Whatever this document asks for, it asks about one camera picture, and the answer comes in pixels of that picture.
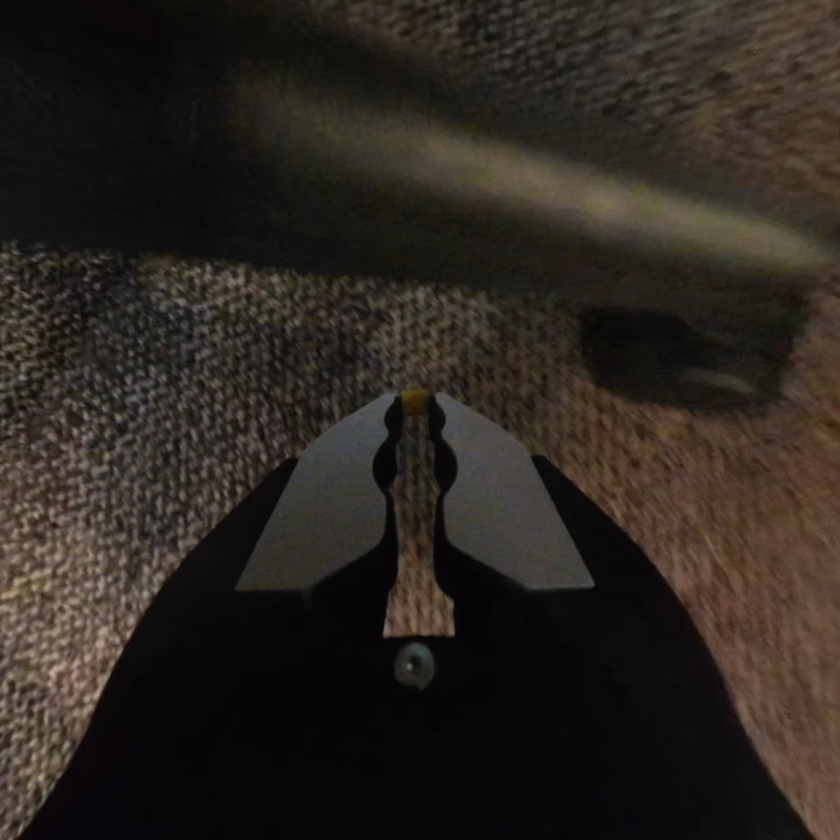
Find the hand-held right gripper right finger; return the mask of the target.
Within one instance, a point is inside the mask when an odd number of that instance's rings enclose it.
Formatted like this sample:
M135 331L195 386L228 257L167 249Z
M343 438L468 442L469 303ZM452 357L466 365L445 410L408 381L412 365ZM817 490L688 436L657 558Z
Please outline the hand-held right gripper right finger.
M434 571L454 607L456 634L478 635L494 613L595 581L531 452L454 397L429 403L437 500Z

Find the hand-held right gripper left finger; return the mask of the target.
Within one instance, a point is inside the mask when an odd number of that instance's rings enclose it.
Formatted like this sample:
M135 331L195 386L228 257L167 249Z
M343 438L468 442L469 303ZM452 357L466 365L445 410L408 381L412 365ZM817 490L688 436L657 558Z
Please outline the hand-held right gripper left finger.
M384 394L302 452L236 592L289 596L304 613L382 637L398 572L392 484L403 404Z

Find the dark blurred object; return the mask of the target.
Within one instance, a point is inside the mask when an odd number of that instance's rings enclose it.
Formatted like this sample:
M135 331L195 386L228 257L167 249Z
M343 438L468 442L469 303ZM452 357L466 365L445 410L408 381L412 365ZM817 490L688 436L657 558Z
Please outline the dark blurred object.
M802 326L801 306L723 323L593 308L580 315L581 356L596 385L632 403L695 413L761 412L781 397Z

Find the pale blurred bar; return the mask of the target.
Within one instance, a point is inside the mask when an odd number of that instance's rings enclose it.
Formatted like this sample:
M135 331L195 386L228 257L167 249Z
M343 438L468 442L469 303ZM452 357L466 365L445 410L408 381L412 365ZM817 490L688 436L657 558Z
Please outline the pale blurred bar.
M838 245L761 213L440 119L317 101L265 81L237 94L255 147L284 175L515 224L552 245L786 276L838 266Z

